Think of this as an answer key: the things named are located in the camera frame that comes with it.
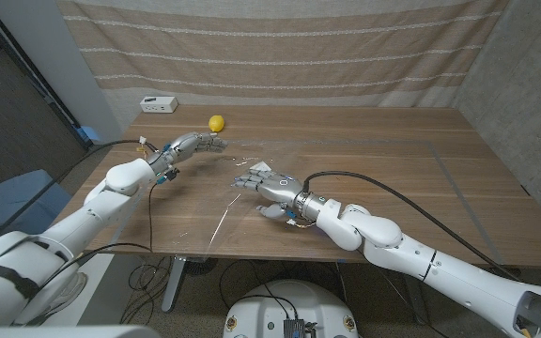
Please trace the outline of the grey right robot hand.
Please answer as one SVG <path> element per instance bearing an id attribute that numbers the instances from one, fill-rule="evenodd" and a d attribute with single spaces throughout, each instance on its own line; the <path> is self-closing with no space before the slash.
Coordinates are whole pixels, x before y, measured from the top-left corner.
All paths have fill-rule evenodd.
<path id="1" fill-rule="evenodd" d="M 295 214 L 311 223 L 317 220 L 324 202 L 307 191 L 296 178 L 272 171 L 250 169 L 246 175 L 236 177 L 232 187 L 258 192 L 272 204 L 256 209 L 265 217 L 286 221 Z"/>

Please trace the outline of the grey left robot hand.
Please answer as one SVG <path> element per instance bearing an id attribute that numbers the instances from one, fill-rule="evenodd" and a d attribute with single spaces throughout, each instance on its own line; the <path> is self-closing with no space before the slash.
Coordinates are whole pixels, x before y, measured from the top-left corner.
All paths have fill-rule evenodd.
<path id="1" fill-rule="evenodd" d="M 220 138 L 216 132 L 190 132 L 165 145 L 161 152 L 148 160 L 148 163 L 158 176 L 171 171 L 176 164 L 188 160 L 195 153 L 223 152 L 227 146 L 228 142 Z"/>

